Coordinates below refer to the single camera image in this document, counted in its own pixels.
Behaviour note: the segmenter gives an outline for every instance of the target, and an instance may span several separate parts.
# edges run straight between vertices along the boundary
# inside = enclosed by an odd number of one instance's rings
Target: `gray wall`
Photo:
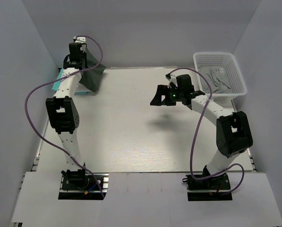
[[[0,227],[9,226],[23,174],[31,169],[39,143],[24,114],[25,96],[56,75],[57,67],[22,2],[0,0]],[[48,87],[29,105],[40,130],[47,96]]]
[[[88,34],[109,67],[191,65],[233,52],[260,0],[22,0],[58,67],[71,37]],[[94,45],[89,49],[95,56]]]
[[[234,55],[248,88],[236,104],[248,115],[255,164],[282,215],[282,1],[261,1]]]

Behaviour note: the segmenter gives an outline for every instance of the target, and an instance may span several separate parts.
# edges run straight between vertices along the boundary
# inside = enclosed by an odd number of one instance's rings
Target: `white basket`
[[[239,66],[234,56],[231,53],[199,52],[193,55],[193,60],[196,71],[198,71],[198,68],[202,66],[215,66],[216,68],[223,68],[226,71],[232,93],[213,94],[213,100],[232,100],[238,96],[243,96],[247,93],[247,88],[243,76],[239,70]],[[197,80],[199,84],[199,89],[203,91],[199,75],[197,75]]]

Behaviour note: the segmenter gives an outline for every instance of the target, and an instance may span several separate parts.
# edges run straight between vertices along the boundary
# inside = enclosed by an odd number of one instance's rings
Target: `blue wire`
[[[93,187],[91,187],[90,189],[88,189],[87,192],[90,192],[95,186],[97,186],[97,185],[95,184]]]

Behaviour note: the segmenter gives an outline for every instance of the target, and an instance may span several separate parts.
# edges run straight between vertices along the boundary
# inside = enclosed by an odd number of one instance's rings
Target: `dark green cloth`
[[[88,68],[91,68],[98,63],[98,60],[89,52],[88,49],[86,51],[86,57]],[[95,69],[84,72],[79,83],[83,84],[87,89],[97,92],[105,69],[106,67],[104,65],[99,64]]]

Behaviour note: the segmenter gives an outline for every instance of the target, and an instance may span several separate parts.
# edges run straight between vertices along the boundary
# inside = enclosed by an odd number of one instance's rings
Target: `white platform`
[[[189,155],[199,114],[182,104],[150,106],[157,85],[167,84],[171,69],[107,69],[97,95],[74,96],[80,115],[77,131],[80,152],[93,172],[189,171]],[[198,89],[194,73],[188,73]],[[233,111],[232,103],[222,103]],[[204,119],[194,152],[194,171],[202,171],[217,149],[215,126]],[[50,126],[45,137],[61,146]],[[59,173],[66,167],[62,151],[42,144],[37,171]],[[245,152],[236,162],[246,170],[252,165]]]
[[[229,173],[231,185],[240,173]],[[22,227],[282,226],[265,174],[246,173],[232,201],[188,201],[182,173],[111,173],[103,201],[58,200],[60,173],[28,172],[12,222]]]

